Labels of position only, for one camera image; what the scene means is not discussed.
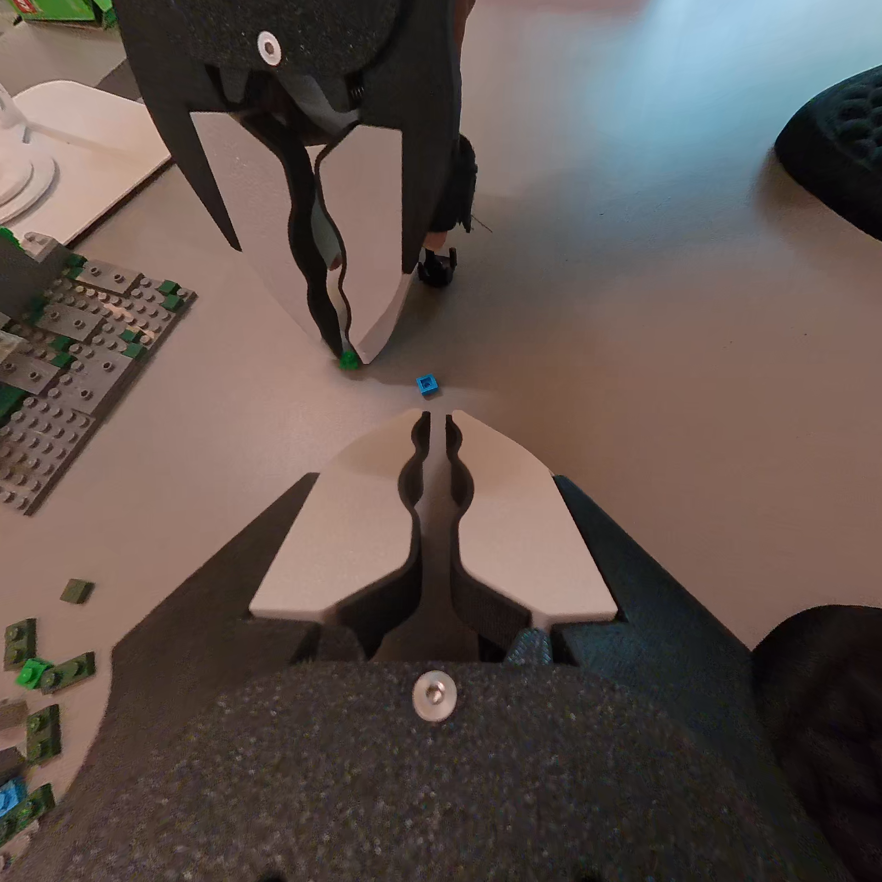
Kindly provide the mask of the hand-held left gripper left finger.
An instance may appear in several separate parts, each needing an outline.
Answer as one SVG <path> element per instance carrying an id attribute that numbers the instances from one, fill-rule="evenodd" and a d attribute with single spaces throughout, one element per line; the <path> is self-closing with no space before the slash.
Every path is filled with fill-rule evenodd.
<path id="1" fill-rule="evenodd" d="M 340 626 L 367 656 L 422 598 L 428 411 L 360 436 L 319 474 L 250 604 L 256 619 Z"/>

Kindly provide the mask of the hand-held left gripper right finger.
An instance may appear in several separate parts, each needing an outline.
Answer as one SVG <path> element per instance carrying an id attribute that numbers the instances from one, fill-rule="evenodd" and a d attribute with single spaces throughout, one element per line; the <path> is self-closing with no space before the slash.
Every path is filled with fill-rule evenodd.
<path id="1" fill-rule="evenodd" d="M 615 622 L 612 590 L 553 472 L 464 410 L 447 414 L 446 443 L 450 595 L 479 658 L 503 658 L 524 631 Z"/>

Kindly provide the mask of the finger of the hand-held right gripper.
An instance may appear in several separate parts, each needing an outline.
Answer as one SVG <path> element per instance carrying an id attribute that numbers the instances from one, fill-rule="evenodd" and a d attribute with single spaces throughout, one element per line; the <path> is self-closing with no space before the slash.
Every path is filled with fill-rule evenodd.
<path id="1" fill-rule="evenodd" d="M 280 113 L 191 119 L 240 251 L 286 314 L 340 358 L 349 349 L 348 312 L 336 289 L 343 247 L 315 175 L 324 143 Z"/>
<path id="2" fill-rule="evenodd" d="M 401 133 L 355 124 L 318 155 L 315 171 L 340 247 L 347 340 L 369 364 L 390 340 L 405 301 Z"/>

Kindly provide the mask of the grey desk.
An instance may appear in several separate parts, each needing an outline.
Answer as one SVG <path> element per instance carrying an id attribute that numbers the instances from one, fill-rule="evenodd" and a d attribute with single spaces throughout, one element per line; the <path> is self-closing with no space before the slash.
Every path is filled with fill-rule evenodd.
<path id="1" fill-rule="evenodd" d="M 464 128 L 480 221 L 453 294 L 414 296 L 347 380 L 178 171 L 88 241 L 200 298 L 2 550 L 73 623 L 140 618 L 299 478 L 418 395 L 589 492 L 744 642 L 880 601 L 880 244 L 777 169 L 824 86 L 880 62 L 875 2 L 479 2 Z"/>

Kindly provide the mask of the grey toy brick build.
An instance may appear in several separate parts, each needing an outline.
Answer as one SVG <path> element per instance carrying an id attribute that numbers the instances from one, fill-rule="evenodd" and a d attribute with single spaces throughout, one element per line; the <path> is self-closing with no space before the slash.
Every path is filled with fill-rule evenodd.
<path id="1" fill-rule="evenodd" d="M 2 228 L 1 504 L 33 514 L 197 294 Z"/>

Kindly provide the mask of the pile of loose toy bricks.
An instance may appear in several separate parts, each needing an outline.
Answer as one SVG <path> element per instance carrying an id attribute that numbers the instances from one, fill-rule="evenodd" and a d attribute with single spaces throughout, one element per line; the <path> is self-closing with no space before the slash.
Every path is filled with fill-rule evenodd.
<path id="1" fill-rule="evenodd" d="M 50 782 L 33 783 L 37 770 L 62 754 L 62 715 L 57 702 L 32 708 L 29 694 L 55 697 L 96 674 L 94 651 L 51 662 L 38 652 L 38 623 L 28 616 L 6 625 L 2 671 L 13 674 L 21 697 L 2 698 L 2 872 L 28 847 L 40 822 L 55 810 Z"/>

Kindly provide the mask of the black mesh cushion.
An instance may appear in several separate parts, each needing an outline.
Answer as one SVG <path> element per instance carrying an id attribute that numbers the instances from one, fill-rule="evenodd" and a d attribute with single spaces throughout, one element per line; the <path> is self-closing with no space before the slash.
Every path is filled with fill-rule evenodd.
<path id="1" fill-rule="evenodd" d="M 804 104 L 774 144 L 784 171 L 811 196 L 881 240 L 881 67 Z"/>

